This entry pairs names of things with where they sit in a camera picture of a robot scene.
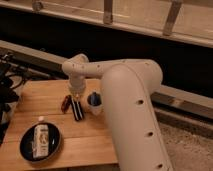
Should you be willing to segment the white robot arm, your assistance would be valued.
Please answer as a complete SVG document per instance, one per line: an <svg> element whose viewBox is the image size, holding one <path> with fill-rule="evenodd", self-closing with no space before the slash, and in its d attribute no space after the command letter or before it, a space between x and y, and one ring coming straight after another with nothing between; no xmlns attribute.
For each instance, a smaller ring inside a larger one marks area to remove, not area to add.
<svg viewBox="0 0 213 171"><path fill-rule="evenodd" d="M163 79L155 61L91 62L79 54L66 60L62 70L76 99L87 77L101 80L101 101L121 171L174 171L150 99Z"/></svg>

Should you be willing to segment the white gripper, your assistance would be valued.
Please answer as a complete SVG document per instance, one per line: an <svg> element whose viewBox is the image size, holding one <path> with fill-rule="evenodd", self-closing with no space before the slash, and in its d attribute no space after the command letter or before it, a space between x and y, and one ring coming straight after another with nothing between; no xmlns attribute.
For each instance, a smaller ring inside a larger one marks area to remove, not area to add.
<svg viewBox="0 0 213 171"><path fill-rule="evenodd" d="M69 90L74 97L82 96L85 89L86 82L84 77L71 77L69 79Z"/></svg>

